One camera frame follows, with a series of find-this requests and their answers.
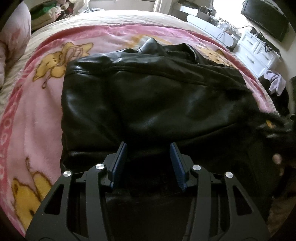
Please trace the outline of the black leather jacket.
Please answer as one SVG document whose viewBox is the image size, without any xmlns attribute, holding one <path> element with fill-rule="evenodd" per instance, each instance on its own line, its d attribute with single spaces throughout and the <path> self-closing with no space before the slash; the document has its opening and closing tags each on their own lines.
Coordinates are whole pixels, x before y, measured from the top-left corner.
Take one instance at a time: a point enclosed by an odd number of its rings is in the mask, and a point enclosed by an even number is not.
<svg viewBox="0 0 296 241">
<path fill-rule="evenodd" d="M 158 163 L 176 143 L 204 165 L 255 163 L 290 140 L 287 121 L 260 110 L 239 70 L 188 44 L 148 39 L 138 49 L 68 63 L 62 95 L 62 169 L 87 170 L 120 143 Z"/>
</svg>

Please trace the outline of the pile of folded clothes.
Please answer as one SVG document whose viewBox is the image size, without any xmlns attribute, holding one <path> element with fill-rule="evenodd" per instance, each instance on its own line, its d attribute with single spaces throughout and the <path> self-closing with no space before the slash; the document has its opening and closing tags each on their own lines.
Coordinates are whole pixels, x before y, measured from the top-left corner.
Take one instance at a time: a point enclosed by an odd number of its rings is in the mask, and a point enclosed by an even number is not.
<svg viewBox="0 0 296 241">
<path fill-rule="evenodd" d="M 53 22 L 80 14 L 90 1 L 41 1 L 30 9 L 31 29 L 36 31 Z"/>
</svg>

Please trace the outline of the pink bear print blanket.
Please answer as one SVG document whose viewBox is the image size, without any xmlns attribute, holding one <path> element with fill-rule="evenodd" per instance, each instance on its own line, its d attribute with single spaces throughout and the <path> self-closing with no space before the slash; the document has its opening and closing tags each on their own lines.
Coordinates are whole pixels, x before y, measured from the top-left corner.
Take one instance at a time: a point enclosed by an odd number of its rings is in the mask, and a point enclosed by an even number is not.
<svg viewBox="0 0 296 241">
<path fill-rule="evenodd" d="M 163 45 L 187 43 L 204 57 L 242 74 L 261 111 L 273 101 L 250 71 L 214 40 L 194 30 L 153 24 L 52 27 L 34 33 L 13 66 L 14 88 L 1 117 L 1 208 L 24 236 L 32 214 L 58 179 L 62 154 L 61 93 L 67 63 L 96 53 L 137 49 L 147 39 Z"/>
</svg>

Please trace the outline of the lilac cloth on floor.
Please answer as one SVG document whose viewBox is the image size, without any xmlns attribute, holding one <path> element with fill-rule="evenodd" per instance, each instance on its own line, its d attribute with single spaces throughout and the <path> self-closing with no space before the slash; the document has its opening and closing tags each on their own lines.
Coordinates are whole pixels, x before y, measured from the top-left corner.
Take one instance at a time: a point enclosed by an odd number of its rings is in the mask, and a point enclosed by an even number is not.
<svg viewBox="0 0 296 241">
<path fill-rule="evenodd" d="M 267 79 L 270 83 L 268 92 L 270 94 L 275 93 L 277 96 L 281 96 L 286 87 L 286 80 L 281 76 L 281 74 L 273 72 L 271 70 L 267 70 L 264 73 L 264 78 Z"/>
</svg>

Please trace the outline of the white drawer dresser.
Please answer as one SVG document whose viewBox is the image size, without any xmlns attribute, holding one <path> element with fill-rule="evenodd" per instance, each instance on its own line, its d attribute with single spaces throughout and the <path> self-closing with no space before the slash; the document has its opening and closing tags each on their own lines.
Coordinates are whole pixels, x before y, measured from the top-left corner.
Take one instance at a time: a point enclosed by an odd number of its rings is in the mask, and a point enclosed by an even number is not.
<svg viewBox="0 0 296 241">
<path fill-rule="evenodd" d="M 279 54 L 250 32 L 242 34 L 233 53 L 256 78 L 264 75 L 267 70 L 275 70 L 281 63 Z"/>
</svg>

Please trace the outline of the white rounded side cabinet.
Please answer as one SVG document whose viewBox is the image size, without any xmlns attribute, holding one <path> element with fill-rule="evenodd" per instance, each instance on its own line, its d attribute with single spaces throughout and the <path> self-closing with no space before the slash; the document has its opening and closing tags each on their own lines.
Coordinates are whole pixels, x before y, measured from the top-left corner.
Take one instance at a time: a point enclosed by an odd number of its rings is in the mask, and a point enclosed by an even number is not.
<svg viewBox="0 0 296 241">
<path fill-rule="evenodd" d="M 238 42 L 225 30 L 222 30 L 219 27 L 216 27 L 215 25 L 212 25 L 211 23 L 196 16 L 188 15 L 187 22 L 189 22 L 191 25 L 196 26 L 197 28 L 200 28 L 203 32 L 213 37 L 215 41 L 226 47 L 235 47 Z"/>
</svg>

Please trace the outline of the beige bed cover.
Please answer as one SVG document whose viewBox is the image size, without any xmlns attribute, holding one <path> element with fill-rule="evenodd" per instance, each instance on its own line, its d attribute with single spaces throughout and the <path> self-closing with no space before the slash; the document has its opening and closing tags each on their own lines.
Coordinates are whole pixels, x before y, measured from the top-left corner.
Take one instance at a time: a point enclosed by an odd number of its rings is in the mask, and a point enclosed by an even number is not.
<svg viewBox="0 0 296 241">
<path fill-rule="evenodd" d="M 25 47 L 24 53 L 20 56 L 16 63 L 12 65 L 11 69 L 6 72 L 4 85 L 1 88 L 1 113 L 6 107 L 8 99 L 13 91 L 13 87 L 20 77 L 25 64 L 43 41 L 48 40 L 49 37 L 56 33 L 58 33 L 60 37 L 69 36 L 66 31 L 69 30 L 70 33 L 74 33 L 74 28 L 81 27 L 85 29 L 89 26 L 110 26 L 114 29 L 115 26 L 123 25 L 161 26 L 189 30 L 198 34 L 202 32 L 197 27 L 174 16 L 150 11 L 135 10 L 96 11 L 93 13 L 76 15 L 51 23 L 31 35 L 30 40 Z"/>
</svg>

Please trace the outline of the pink quilted duvet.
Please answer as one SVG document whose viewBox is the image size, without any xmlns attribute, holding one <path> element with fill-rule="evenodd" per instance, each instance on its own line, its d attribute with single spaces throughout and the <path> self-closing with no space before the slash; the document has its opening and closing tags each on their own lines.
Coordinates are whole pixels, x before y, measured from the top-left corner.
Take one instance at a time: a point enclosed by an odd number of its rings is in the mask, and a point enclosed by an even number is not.
<svg viewBox="0 0 296 241">
<path fill-rule="evenodd" d="M 1 86 L 6 73 L 24 54 L 31 37 L 31 15 L 21 2 L 1 30 Z"/>
</svg>

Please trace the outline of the black wall television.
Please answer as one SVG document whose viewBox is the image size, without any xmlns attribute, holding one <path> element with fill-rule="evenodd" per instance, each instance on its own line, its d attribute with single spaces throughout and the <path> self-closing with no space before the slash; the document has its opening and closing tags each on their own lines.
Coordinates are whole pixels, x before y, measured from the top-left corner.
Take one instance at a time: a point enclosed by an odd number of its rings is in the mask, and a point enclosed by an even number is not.
<svg viewBox="0 0 296 241">
<path fill-rule="evenodd" d="M 241 14 L 280 42 L 288 31 L 285 15 L 266 1 L 244 1 Z"/>
</svg>

